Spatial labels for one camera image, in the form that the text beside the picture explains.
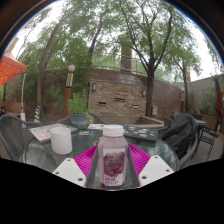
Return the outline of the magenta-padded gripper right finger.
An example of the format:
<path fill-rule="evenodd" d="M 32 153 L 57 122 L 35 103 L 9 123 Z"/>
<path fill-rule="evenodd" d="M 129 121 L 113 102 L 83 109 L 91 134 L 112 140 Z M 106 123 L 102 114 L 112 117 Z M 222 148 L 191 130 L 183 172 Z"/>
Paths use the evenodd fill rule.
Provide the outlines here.
<path fill-rule="evenodd" d="M 172 168 L 159 156 L 150 156 L 142 149 L 129 145 L 129 169 L 133 187 L 143 187 L 173 173 Z"/>

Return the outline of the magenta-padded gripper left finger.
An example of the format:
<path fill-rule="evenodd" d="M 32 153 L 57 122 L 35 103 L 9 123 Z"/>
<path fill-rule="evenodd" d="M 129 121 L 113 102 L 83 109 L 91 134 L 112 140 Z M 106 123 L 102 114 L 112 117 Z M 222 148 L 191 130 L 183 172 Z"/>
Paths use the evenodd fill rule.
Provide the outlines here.
<path fill-rule="evenodd" d="M 98 162 L 97 146 L 75 158 L 66 158 L 53 174 L 84 188 L 92 188 Z"/>

